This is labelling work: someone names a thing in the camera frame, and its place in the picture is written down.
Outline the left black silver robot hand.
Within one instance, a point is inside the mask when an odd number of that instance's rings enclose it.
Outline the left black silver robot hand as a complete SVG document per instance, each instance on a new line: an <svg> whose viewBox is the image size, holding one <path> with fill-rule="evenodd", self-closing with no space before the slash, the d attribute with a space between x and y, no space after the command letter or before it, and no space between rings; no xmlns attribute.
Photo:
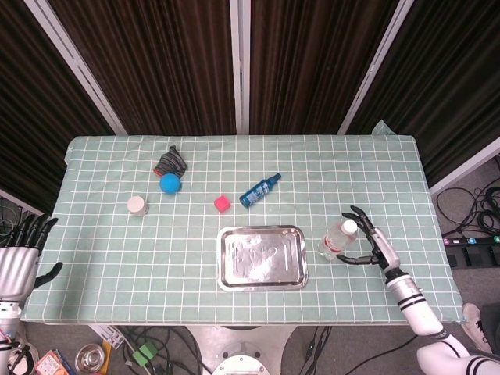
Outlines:
<svg viewBox="0 0 500 375"><path fill-rule="evenodd" d="M38 275L38 264L56 218L47 214L29 215L6 235L1 246L1 301L23 302L37 289L60 273L63 263L57 262L46 274Z"/></svg>

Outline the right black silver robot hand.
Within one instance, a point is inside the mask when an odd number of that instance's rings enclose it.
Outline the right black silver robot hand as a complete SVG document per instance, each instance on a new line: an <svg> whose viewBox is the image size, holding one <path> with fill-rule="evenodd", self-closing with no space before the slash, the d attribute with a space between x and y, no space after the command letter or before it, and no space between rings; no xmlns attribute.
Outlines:
<svg viewBox="0 0 500 375"><path fill-rule="evenodd" d="M336 255L336 257L348 265L378 265L388 281L405 275L405 272L400 269L400 259L384 232L372 224L362 209L354 205L351 205L350 208L352 213L343 212L342 216L355 221L357 227L372 245L372 255L358 258L345 255Z"/></svg>

